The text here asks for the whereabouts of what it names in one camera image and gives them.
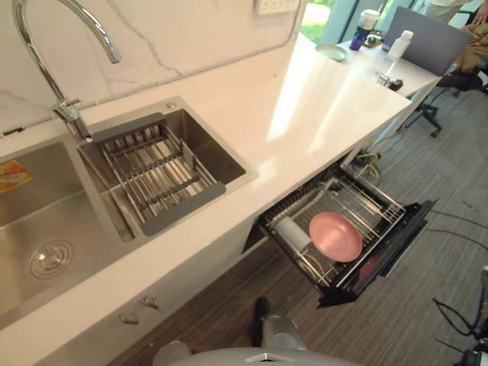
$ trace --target metal rack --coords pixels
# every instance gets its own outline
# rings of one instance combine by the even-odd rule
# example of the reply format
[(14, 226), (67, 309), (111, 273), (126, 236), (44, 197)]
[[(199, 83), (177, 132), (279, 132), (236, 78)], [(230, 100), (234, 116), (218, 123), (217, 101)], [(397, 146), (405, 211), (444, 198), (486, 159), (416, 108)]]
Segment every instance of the metal rack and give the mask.
[(116, 136), (99, 149), (141, 223), (217, 183), (165, 123)]
[[(334, 262), (322, 255), (312, 243), (298, 252), (273, 229), (281, 219), (290, 217), (308, 233), (312, 218), (324, 211), (343, 215), (361, 234), (363, 251), (354, 262)], [(315, 285), (321, 288), (340, 287), (367, 260), (368, 255), (404, 214), (402, 206), (374, 186), (341, 172), (332, 177), (330, 174), (318, 177), (295, 191), (268, 211), (265, 225), (278, 238), (278, 242), (284, 244), (294, 261)]]

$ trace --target outdoor greenery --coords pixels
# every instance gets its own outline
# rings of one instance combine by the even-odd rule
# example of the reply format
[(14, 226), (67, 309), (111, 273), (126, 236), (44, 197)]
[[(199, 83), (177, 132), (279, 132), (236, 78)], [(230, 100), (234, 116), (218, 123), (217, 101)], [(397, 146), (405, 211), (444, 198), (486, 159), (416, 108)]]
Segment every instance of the outdoor greenery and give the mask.
[(314, 43), (319, 43), (326, 23), (329, 19), (330, 8), (335, 0), (308, 0), (307, 9), (303, 15), (300, 32)]

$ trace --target marble backsplash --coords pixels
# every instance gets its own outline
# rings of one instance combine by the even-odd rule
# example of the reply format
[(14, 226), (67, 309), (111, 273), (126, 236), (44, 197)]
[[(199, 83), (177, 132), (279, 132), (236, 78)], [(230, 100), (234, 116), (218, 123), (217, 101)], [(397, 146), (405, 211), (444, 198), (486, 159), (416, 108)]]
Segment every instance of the marble backsplash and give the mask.
[[(285, 43), (296, 13), (257, 16), (253, 0), (84, 0), (115, 40), (107, 59), (88, 28), (55, 0), (30, 1), (29, 28), (59, 86), (82, 105), (185, 77)], [(55, 98), (0, 0), (0, 133), (52, 115)]]

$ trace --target white plate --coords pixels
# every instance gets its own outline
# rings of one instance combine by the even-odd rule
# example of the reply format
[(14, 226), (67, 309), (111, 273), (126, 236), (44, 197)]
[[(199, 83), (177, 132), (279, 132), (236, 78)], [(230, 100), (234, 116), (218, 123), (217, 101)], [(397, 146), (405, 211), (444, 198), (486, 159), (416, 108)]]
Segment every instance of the white plate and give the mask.
[(335, 44), (317, 44), (315, 49), (317, 52), (320, 52), (321, 54), (338, 62), (344, 61), (348, 56), (348, 51), (336, 46)]

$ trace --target orange label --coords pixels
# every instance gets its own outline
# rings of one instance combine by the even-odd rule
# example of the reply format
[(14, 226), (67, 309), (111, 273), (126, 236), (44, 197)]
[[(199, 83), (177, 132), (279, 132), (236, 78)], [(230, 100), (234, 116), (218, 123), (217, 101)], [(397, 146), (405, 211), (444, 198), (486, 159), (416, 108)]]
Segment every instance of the orange label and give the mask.
[(0, 193), (27, 183), (33, 176), (15, 160), (0, 165)]

